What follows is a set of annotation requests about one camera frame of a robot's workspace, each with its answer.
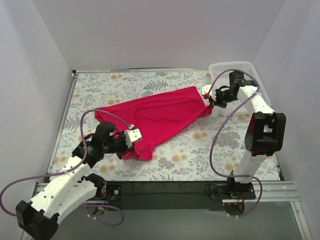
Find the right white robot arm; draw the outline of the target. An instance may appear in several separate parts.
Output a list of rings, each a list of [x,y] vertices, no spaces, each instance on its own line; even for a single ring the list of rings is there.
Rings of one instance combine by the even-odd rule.
[[[250,115],[250,121],[244,137],[245,153],[238,167],[229,175],[224,175],[226,181],[221,185],[209,187],[210,196],[214,200],[241,199],[246,196],[255,198],[252,181],[261,164],[281,150],[284,141],[286,116],[275,112],[261,97],[260,85],[250,74],[238,70],[227,69],[229,85],[209,92],[204,96],[214,107],[225,109],[231,102],[240,101],[226,118],[230,118],[242,107]]]

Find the magenta t shirt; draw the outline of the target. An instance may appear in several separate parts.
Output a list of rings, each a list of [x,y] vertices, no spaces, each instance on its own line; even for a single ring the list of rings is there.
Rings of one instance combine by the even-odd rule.
[[[212,111],[213,106],[205,105],[196,87],[191,86],[100,107],[94,116],[99,122],[114,123],[120,131],[127,129],[126,124],[135,125],[142,139],[134,145],[133,151],[124,155],[124,159],[135,157],[140,161],[149,161],[157,146]]]

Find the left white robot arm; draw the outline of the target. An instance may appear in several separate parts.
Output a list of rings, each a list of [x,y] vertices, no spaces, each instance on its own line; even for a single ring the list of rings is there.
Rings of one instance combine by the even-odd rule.
[[[94,165],[106,154],[122,158],[134,150],[142,139],[133,125],[119,131],[112,122],[103,121],[94,133],[85,136],[72,152],[61,171],[29,202],[20,201],[15,208],[18,226],[35,240],[49,240],[61,221],[86,200],[101,200],[107,193],[107,182],[92,173]]]

